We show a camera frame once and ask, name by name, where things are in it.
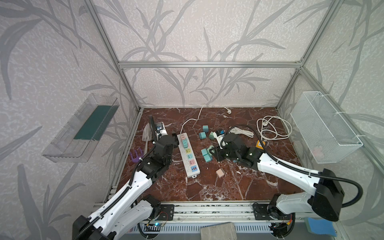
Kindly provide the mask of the green plug cube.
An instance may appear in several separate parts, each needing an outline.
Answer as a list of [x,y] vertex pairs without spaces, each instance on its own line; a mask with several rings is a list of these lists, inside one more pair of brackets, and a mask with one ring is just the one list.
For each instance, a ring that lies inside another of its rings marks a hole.
[[216,138],[215,137],[215,133],[214,132],[210,132],[209,139],[214,140],[215,138]]

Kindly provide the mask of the white multicolour power strip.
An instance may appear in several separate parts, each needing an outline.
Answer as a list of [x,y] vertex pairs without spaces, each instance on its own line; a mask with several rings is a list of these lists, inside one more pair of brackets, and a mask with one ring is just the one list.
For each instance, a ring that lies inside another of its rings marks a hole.
[[[198,162],[196,160],[196,157],[195,157],[191,142],[189,140],[189,137],[188,137],[187,133],[179,134],[179,135],[177,135],[177,137],[179,140],[179,150],[181,153],[181,157],[183,160],[183,164],[185,167],[187,177],[194,179],[197,177],[197,175],[199,175],[201,173],[201,171],[200,171]],[[182,144],[183,139],[188,140],[189,147],[187,149],[184,149],[184,147],[183,147],[183,144]]]

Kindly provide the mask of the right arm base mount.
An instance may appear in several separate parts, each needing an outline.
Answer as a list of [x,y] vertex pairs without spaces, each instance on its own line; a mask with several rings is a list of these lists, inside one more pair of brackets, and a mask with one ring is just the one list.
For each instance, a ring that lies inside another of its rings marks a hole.
[[284,214],[273,204],[253,203],[255,220],[289,221],[295,219],[295,214]]

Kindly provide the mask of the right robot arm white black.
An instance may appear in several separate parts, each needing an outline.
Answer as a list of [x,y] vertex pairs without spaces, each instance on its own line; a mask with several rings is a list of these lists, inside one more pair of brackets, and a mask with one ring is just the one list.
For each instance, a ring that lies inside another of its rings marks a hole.
[[362,186],[339,178],[328,169],[309,170],[283,161],[258,147],[247,147],[234,133],[215,135],[218,146],[210,150],[217,161],[231,160],[244,168],[274,175],[302,190],[298,194],[275,194],[266,207],[254,206],[254,211],[279,219],[296,213],[316,214],[337,222],[343,208],[357,203],[363,196]]

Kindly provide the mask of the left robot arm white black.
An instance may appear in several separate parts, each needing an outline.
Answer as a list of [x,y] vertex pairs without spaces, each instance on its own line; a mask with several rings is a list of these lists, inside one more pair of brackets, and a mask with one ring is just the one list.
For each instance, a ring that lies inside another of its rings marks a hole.
[[158,180],[172,163],[179,145],[176,133],[161,136],[136,165],[130,180],[89,217],[79,216],[73,223],[74,240],[118,240],[146,219],[158,216],[160,201],[152,196],[134,204],[137,198]]

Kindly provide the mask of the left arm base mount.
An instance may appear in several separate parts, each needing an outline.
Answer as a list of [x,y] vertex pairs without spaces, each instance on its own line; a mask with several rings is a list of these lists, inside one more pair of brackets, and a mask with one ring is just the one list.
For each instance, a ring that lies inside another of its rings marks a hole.
[[175,205],[173,204],[160,204],[153,208],[150,215],[150,220],[157,221],[172,221],[175,213]]

